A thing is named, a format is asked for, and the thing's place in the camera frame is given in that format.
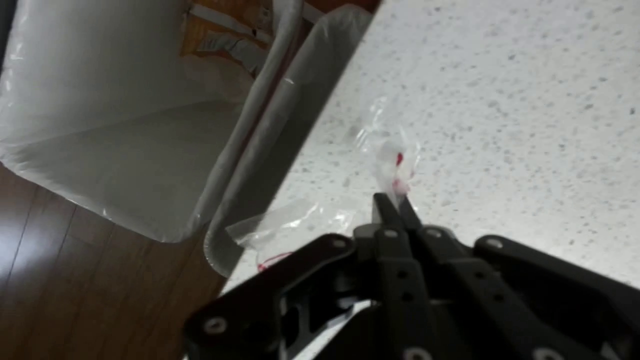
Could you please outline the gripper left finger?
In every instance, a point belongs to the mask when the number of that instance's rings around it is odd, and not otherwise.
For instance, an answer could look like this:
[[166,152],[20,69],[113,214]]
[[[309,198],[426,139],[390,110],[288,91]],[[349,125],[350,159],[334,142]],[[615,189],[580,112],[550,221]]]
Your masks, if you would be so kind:
[[436,360],[418,218],[373,201],[373,223],[320,235],[190,315],[187,360],[295,360],[332,329],[311,360]]

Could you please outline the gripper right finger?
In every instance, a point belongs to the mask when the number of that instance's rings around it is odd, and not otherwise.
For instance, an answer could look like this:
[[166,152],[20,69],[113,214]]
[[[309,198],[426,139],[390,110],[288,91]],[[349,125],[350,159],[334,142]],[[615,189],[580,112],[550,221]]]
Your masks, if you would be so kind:
[[427,276],[477,317],[486,360],[640,360],[640,289],[501,235],[462,244],[420,222],[409,199],[398,212],[417,236]]

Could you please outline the clear plastic wrapper red print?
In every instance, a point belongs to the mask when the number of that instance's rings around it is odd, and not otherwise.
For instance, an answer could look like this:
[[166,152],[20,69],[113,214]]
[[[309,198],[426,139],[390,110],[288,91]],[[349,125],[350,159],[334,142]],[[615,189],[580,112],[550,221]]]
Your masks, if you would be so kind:
[[[350,153],[365,166],[365,177],[398,207],[409,193],[421,147],[398,119],[393,99],[373,100],[345,139]],[[255,269],[262,272],[321,235],[350,235],[363,218],[362,202],[350,195],[300,194],[281,207],[229,225],[226,232],[254,256]]]

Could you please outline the narrow bin with white liner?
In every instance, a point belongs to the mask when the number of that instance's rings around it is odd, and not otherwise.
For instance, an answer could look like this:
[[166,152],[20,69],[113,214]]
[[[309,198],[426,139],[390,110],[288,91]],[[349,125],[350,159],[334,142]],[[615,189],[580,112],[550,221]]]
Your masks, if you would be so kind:
[[205,259],[221,276],[233,273],[243,253],[227,227],[269,208],[372,17],[345,4],[320,16],[293,42],[203,242]]

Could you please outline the large bin with white liner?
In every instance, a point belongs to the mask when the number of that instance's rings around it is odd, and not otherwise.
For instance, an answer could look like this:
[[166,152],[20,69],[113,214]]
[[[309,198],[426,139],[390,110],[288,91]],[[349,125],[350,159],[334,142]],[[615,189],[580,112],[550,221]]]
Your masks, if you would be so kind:
[[286,68],[304,0],[273,0],[261,72],[180,55],[190,0],[6,0],[0,163],[128,230],[212,221]]

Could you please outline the heap of orange paper trash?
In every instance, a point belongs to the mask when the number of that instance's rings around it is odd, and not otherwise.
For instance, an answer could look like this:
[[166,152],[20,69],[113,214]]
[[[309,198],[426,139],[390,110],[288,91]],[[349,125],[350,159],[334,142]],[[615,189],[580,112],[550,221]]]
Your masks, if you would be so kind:
[[273,39],[273,0],[189,0],[180,55],[229,60],[256,77]]

